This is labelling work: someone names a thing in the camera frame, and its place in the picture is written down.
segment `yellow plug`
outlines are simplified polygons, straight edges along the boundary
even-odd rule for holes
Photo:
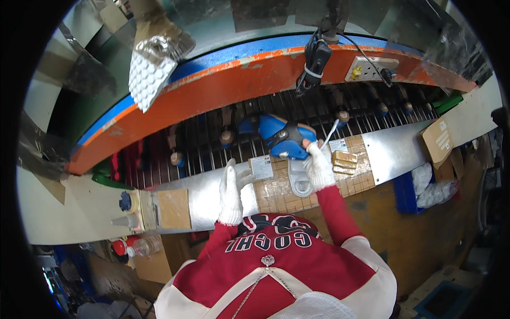
[[[359,78],[361,76],[362,70],[363,68],[361,66],[355,67],[351,73],[351,80],[356,80],[356,78]]]

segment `white cotton glove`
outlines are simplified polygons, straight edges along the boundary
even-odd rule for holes
[[[243,221],[243,204],[241,203],[241,189],[255,181],[251,169],[236,173],[236,160],[231,158],[226,164],[220,183],[221,213],[218,221],[227,226],[237,226]]]
[[[335,185],[335,175],[333,174],[333,164],[331,164],[331,150],[329,145],[326,145],[322,150],[319,149],[317,142],[308,140],[303,141],[303,146],[307,146],[307,152],[312,156],[311,162],[307,166],[307,176],[310,179],[312,188],[315,192]]]

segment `orange metal frame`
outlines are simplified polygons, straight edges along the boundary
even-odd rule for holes
[[[322,84],[345,82],[354,45],[330,45],[333,49]],[[368,55],[399,60],[397,81],[437,86],[420,66],[422,58],[383,47],[361,46]],[[143,114],[131,105],[95,132],[74,154],[72,174],[82,175],[94,165],[131,143],[172,124],[238,101],[293,89],[305,63],[304,46],[275,50],[223,63],[171,83]],[[447,87],[469,92],[476,84],[439,66],[435,74]]]

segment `black cable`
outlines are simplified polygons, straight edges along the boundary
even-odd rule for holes
[[[356,42],[354,42],[354,40],[352,40],[351,38],[349,38],[348,36],[344,35],[344,34],[340,34],[341,36],[343,36],[344,38],[346,38],[347,40],[349,40],[350,42],[352,42],[352,44],[354,44],[354,46],[361,52],[361,54],[365,57],[365,59],[367,59],[368,62],[370,62],[370,64],[372,64],[372,66],[374,67],[375,71],[377,72],[377,74],[380,76],[381,80],[384,82],[384,84],[386,84],[387,87],[391,87],[392,86],[392,83],[391,83],[391,80],[390,81],[387,81],[387,79],[385,79],[382,74],[379,72],[379,69],[377,69],[377,67],[375,66],[375,64],[370,61],[370,59],[367,57],[367,55],[365,54],[365,52],[363,52],[363,50],[358,46],[358,44]]]
[[[331,57],[331,48],[322,39],[322,30],[317,29],[304,47],[306,63],[296,79],[296,97],[302,97],[309,90],[320,86],[322,72]]]
[[[150,311],[154,308],[154,301],[150,304],[150,306],[147,308],[147,311],[143,315],[142,319],[147,319],[147,316],[149,316]]]

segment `metal rack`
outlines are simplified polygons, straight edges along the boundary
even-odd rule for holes
[[[293,90],[289,90],[235,103],[233,106],[236,109],[236,123],[247,115],[267,112],[307,124],[316,130],[317,138],[324,139],[335,120],[334,111],[344,110],[349,113],[350,120],[342,129],[334,132],[332,139],[339,139],[438,118],[435,110],[427,110],[426,102],[419,98],[418,94],[418,89],[422,89],[426,96],[432,88],[404,84],[409,101],[413,104],[413,111],[406,115],[396,88],[388,88],[382,83],[373,85],[380,100],[388,107],[385,117],[376,115],[364,83],[342,83],[322,86],[299,99],[294,97]],[[340,106],[337,106],[332,98],[332,89],[336,88],[344,94],[344,103]],[[180,124],[177,131],[177,150],[185,156],[185,164],[181,168],[170,163],[171,151],[166,141],[166,129],[144,139],[150,148],[150,168],[146,171],[136,168],[139,145],[134,143],[128,146],[122,150],[125,159],[125,183],[144,189],[225,167],[230,158],[235,158],[236,162],[240,163],[268,154],[269,150],[260,137],[251,134],[237,134],[232,146],[225,149],[219,141],[222,126],[220,109],[200,114]]]

